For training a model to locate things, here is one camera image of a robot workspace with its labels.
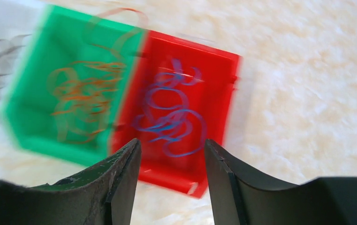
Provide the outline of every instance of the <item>tangled orange wire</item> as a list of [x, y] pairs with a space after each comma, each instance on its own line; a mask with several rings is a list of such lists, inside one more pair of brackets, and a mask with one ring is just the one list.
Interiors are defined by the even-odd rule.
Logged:
[[[135, 9], [113, 9], [92, 17], [88, 23], [88, 29], [84, 33], [85, 40], [90, 37], [89, 32], [86, 33], [86, 31], [90, 30], [91, 33], [95, 25], [102, 20], [102, 17], [126, 10], [136, 12], [142, 16], [141, 22], [147, 21], [146, 15]], [[111, 94], [118, 90], [117, 84], [122, 79], [122, 74], [126, 68], [120, 51], [125, 42], [140, 31], [141, 28], [135, 27], [130, 32], [123, 34], [114, 42], [111, 48], [87, 41], [90, 45], [109, 51], [116, 61], [74, 61], [67, 67], [56, 69], [50, 74], [49, 79], [53, 79], [54, 86], [56, 86], [59, 75], [65, 75], [64, 82], [55, 88], [49, 88], [51, 93], [59, 100], [55, 107], [55, 112], [52, 113], [52, 115], [56, 116], [59, 141], [66, 141], [68, 133], [71, 132], [87, 137], [84, 141], [70, 141], [71, 143], [88, 143], [108, 128], [110, 107], [113, 100]], [[79, 64], [86, 68], [103, 71], [106, 74], [101, 78], [92, 76], [91, 78], [80, 80], [74, 69], [74, 66]], [[78, 122], [87, 124], [86, 128], [78, 127], [76, 125]]]

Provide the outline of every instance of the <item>marble tabletop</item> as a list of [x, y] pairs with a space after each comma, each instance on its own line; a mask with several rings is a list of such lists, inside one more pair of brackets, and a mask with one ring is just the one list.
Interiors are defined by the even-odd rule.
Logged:
[[[357, 176], [357, 0], [50, 2], [92, 14], [135, 8], [147, 14], [149, 29], [207, 39], [241, 55], [225, 148], [297, 184]], [[0, 132], [2, 179], [35, 186], [81, 169], [15, 150]], [[139, 182], [131, 224], [214, 224], [209, 193], [197, 200]]]

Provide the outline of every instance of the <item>tangled blue wire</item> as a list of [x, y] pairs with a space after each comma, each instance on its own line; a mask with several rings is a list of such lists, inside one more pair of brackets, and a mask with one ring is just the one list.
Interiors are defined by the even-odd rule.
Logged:
[[[172, 60], [174, 73], [161, 72], [155, 76], [155, 83], [151, 84], [148, 87], [148, 91], [145, 94], [145, 104], [143, 107], [144, 114], [138, 115], [133, 121], [133, 126], [139, 131], [150, 132], [157, 134], [158, 137], [150, 140], [149, 142], [156, 142], [158, 140], [165, 140], [166, 143], [163, 145], [163, 152], [169, 157], [183, 157], [194, 154], [202, 149], [204, 141], [206, 139], [206, 122], [199, 113], [188, 109], [189, 102], [188, 97], [184, 92], [175, 89], [179, 84], [185, 86], [192, 86], [198, 82], [201, 78], [201, 72], [198, 68], [192, 67], [195, 70], [195, 76], [190, 82], [185, 82], [185, 77], [182, 74], [181, 62], [177, 59]], [[152, 96], [160, 90], [169, 90], [176, 92], [181, 98], [180, 105], [174, 105], [171, 107], [161, 107], [155, 104], [152, 100]], [[174, 110], [166, 116], [155, 119], [150, 109], [160, 109], [160, 110]], [[181, 141], [185, 136], [191, 134], [193, 130], [193, 125], [187, 119], [187, 116], [192, 114], [195, 116], [201, 123], [201, 139], [199, 147], [193, 151], [182, 153], [182, 154], [173, 154], [169, 151], [169, 144], [174, 142]], [[145, 117], [148, 121], [151, 122], [150, 127], [141, 127], [139, 125], [140, 120]], [[182, 130], [182, 127], [185, 126], [185, 132], [179, 134], [179, 131]]]

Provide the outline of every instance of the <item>red plastic container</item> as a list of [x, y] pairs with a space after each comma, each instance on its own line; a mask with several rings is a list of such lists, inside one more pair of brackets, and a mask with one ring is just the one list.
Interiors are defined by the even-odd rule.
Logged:
[[[159, 72], [172, 72], [171, 60], [180, 59], [183, 74], [193, 79], [194, 69], [201, 72], [200, 82], [193, 86], [179, 85], [189, 99], [189, 109], [199, 113], [207, 125], [206, 138], [222, 144], [225, 123], [240, 57], [238, 55], [200, 45], [155, 31], [150, 31], [144, 45], [143, 57], [139, 60], [137, 70], [123, 103], [117, 122], [117, 129], [112, 138], [114, 153], [133, 138], [141, 141], [142, 161], [139, 180], [173, 189], [196, 198], [200, 198], [208, 187], [205, 158], [202, 149], [192, 155], [169, 157], [163, 150], [165, 140], [149, 142], [156, 138], [153, 133], [138, 131], [133, 127], [133, 120], [144, 114], [145, 89], [155, 82]], [[159, 105], [175, 105], [178, 96], [172, 92], [161, 91], [153, 96]], [[166, 112], [152, 109], [158, 118]], [[196, 149], [200, 145], [201, 125], [196, 118], [188, 118], [193, 125], [192, 133], [180, 142], [169, 145], [169, 151], [181, 154]], [[148, 121], [143, 126], [150, 126]]]

